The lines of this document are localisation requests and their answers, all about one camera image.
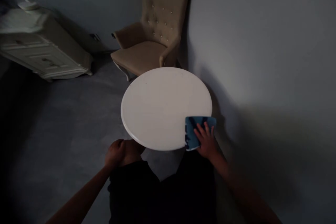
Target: beige armchair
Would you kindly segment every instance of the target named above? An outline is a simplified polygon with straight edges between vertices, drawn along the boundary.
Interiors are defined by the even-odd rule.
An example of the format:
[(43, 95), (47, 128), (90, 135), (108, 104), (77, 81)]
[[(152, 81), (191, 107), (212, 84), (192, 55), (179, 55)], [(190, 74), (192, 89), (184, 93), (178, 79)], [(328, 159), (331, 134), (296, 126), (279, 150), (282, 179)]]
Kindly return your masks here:
[(112, 53), (116, 66), (139, 76), (175, 66), (188, 0), (142, 0), (142, 17), (114, 33), (121, 49)]

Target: chair armrest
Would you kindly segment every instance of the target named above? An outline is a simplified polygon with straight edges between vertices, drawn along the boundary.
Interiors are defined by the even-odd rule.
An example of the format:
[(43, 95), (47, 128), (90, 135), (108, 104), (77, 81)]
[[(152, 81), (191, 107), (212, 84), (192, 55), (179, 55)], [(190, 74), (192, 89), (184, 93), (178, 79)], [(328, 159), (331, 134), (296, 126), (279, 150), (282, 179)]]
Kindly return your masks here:
[(114, 36), (121, 49), (132, 47), (146, 40), (145, 32), (140, 22), (126, 26), (119, 31), (115, 31)]
[(176, 63), (180, 38), (175, 39), (170, 46), (160, 55), (160, 67), (173, 67)]

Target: tufted chair back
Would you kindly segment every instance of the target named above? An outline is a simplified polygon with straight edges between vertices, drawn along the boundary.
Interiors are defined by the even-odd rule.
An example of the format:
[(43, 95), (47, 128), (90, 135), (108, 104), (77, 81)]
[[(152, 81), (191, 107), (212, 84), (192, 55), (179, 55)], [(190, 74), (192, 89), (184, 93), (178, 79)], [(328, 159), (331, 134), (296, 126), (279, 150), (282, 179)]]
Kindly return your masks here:
[(142, 0), (146, 39), (166, 47), (180, 39), (188, 0)]

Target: round white table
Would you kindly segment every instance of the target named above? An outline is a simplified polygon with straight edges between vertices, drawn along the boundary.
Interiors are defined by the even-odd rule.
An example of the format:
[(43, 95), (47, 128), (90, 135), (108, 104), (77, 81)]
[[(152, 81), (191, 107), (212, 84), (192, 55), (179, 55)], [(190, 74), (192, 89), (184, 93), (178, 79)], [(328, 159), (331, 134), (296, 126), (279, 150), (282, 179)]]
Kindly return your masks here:
[(126, 131), (139, 144), (158, 151), (184, 147), (185, 117), (211, 116), (204, 83), (172, 67), (150, 70), (135, 79), (121, 102)]

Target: person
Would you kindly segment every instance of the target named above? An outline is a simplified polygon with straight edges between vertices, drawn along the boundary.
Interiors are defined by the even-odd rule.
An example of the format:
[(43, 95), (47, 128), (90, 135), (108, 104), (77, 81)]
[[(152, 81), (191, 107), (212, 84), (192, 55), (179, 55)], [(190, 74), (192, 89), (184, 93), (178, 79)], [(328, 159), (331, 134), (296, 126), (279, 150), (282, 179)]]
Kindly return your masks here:
[(110, 178), (110, 223), (216, 223), (214, 168), (226, 182), (248, 223), (281, 223), (276, 214), (230, 168), (217, 150), (214, 128), (197, 124), (201, 146), (185, 151), (177, 172), (162, 182), (141, 159), (144, 147), (119, 139), (105, 165), (48, 221), (81, 223)]

